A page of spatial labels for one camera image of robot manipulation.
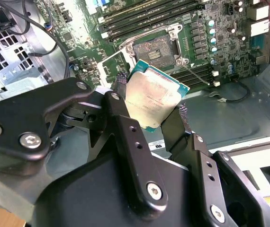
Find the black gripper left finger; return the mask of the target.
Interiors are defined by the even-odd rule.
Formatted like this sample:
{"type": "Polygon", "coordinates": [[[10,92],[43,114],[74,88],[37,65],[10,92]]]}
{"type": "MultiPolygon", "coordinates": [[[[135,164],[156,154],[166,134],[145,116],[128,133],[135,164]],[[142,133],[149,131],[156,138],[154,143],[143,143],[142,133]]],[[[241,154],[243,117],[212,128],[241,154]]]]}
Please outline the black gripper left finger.
{"type": "Polygon", "coordinates": [[[28,199],[46,184],[38,173],[51,140],[73,127],[87,128],[89,154],[117,151],[132,205],[148,218],[166,209],[168,194],[138,121],[125,104],[126,79],[105,94],[68,78],[0,101],[0,182],[6,190],[29,188],[28,199]]]}

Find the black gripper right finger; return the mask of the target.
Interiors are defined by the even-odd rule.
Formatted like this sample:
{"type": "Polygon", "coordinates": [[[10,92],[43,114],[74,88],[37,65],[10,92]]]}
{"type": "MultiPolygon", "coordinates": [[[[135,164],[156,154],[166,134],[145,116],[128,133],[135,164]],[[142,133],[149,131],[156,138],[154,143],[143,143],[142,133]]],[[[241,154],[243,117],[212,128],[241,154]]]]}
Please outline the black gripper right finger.
{"type": "Polygon", "coordinates": [[[214,154],[188,123],[179,104],[161,124],[170,159],[190,172],[191,217],[197,227],[266,227],[267,204],[236,163],[214,154]]]}

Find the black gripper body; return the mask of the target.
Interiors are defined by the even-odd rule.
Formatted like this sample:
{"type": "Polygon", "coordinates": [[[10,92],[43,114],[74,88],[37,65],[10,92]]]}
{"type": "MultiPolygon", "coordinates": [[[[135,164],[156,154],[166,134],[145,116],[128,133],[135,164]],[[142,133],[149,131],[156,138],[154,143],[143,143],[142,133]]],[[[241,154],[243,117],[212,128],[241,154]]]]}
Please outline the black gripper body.
{"type": "Polygon", "coordinates": [[[144,219],[128,202],[118,159],[109,154],[48,185],[34,211],[36,227],[202,227],[189,191],[187,168],[154,154],[168,193],[168,206],[156,219],[144,219]]]}

